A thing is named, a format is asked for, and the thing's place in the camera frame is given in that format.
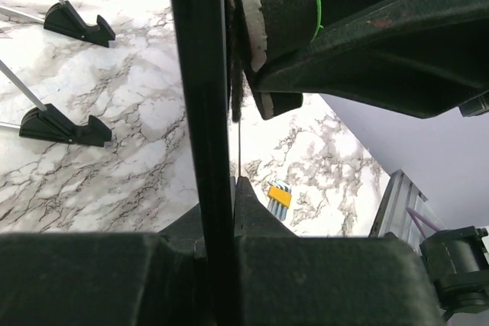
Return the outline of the yellow grey small connector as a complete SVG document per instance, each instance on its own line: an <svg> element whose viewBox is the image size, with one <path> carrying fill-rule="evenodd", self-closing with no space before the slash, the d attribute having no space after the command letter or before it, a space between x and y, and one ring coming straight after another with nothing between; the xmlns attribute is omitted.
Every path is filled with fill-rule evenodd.
<svg viewBox="0 0 489 326"><path fill-rule="evenodd" d="M269 182L267 210L278 220L284 221L292 200L292 189L283 180Z"/></svg>

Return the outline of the whiteboard stand right foot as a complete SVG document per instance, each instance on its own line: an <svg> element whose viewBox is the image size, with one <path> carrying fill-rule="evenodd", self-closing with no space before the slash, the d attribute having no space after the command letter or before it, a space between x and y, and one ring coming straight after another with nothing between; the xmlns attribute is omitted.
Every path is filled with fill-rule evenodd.
<svg viewBox="0 0 489 326"><path fill-rule="evenodd" d="M20 137L62 144L103 147L112 140L112 131L97 117L90 115L85 125L74 124L52 104L44 104L3 62L1 72L34 105L20 124L1 122L1 128L18 131Z"/></svg>

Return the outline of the white whiteboard black frame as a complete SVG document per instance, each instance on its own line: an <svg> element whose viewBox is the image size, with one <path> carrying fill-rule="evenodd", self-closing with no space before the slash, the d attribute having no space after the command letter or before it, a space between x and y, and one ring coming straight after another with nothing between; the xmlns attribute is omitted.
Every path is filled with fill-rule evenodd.
<svg viewBox="0 0 489 326"><path fill-rule="evenodd" d="M190 325L239 325L224 0L171 0L199 203L162 232L190 254Z"/></svg>

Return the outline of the aluminium extrusion frame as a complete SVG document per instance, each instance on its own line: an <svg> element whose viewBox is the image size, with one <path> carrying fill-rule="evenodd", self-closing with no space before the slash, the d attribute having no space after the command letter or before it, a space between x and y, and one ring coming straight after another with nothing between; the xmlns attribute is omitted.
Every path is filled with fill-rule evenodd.
<svg viewBox="0 0 489 326"><path fill-rule="evenodd" d="M427 197L401 169L390 176L371 226L370 237L392 233L417 246L445 225L427 204Z"/></svg>

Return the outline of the whiteboard stand foot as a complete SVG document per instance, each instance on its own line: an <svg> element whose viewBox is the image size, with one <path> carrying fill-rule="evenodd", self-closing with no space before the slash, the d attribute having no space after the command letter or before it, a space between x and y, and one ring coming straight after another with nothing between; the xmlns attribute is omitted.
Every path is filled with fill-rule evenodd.
<svg viewBox="0 0 489 326"><path fill-rule="evenodd" d="M44 104L3 62L1 72L34 105L20 124L1 122L1 128L18 131L20 137L62 144L103 147L112 140L112 131L97 117L90 115L85 125L74 124L52 104Z"/></svg>
<svg viewBox="0 0 489 326"><path fill-rule="evenodd" d="M115 40L115 32L102 16L97 16L95 25L88 25L67 0L58 0L48 9L44 18L5 5L1 5L1 14L18 16L42 24L45 30L102 47L109 48L109 43Z"/></svg>

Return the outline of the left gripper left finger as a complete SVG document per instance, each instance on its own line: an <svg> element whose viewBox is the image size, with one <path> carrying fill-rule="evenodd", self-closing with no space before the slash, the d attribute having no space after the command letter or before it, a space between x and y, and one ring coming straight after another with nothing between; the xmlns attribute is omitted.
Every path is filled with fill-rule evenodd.
<svg viewBox="0 0 489 326"><path fill-rule="evenodd" d="M1 237L3 325L206 325L200 211L160 233Z"/></svg>

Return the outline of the whiteboard stand left foot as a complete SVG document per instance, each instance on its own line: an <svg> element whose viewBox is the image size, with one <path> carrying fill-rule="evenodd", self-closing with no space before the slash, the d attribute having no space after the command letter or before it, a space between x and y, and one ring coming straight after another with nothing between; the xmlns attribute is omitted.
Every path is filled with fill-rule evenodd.
<svg viewBox="0 0 489 326"><path fill-rule="evenodd" d="M5 5L1 5L1 14L18 16L42 24L45 30L102 47L109 48L109 43L115 40L115 32L102 16L97 16L95 25L88 25L67 0L58 0L48 9L44 18Z"/></svg>

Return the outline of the green black whiteboard eraser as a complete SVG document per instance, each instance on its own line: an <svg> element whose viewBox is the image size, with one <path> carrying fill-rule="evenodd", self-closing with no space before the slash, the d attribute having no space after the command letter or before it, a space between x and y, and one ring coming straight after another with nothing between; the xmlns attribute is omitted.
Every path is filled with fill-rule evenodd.
<svg viewBox="0 0 489 326"><path fill-rule="evenodd" d="M262 91L258 88L258 74L317 37L322 27L322 0L227 0L227 3L231 17L229 33L238 43L238 64L260 112Z"/></svg>

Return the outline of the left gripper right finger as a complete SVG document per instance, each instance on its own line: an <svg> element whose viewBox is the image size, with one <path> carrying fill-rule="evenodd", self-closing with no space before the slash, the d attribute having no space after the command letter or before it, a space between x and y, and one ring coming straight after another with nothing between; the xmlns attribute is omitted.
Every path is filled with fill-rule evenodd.
<svg viewBox="0 0 489 326"><path fill-rule="evenodd" d="M404 242L299 237L235 187L236 325L441 325L421 259Z"/></svg>

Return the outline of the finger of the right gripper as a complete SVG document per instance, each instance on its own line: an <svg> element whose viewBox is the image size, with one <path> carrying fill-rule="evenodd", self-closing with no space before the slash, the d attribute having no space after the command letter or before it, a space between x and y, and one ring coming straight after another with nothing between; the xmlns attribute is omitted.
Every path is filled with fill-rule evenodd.
<svg viewBox="0 0 489 326"><path fill-rule="evenodd" d="M435 117L488 91L488 0L383 0L264 67L256 88Z"/></svg>
<svg viewBox="0 0 489 326"><path fill-rule="evenodd" d="M261 92L261 117L271 119L288 111L300 108L303 104L302 93Z"/></svg>

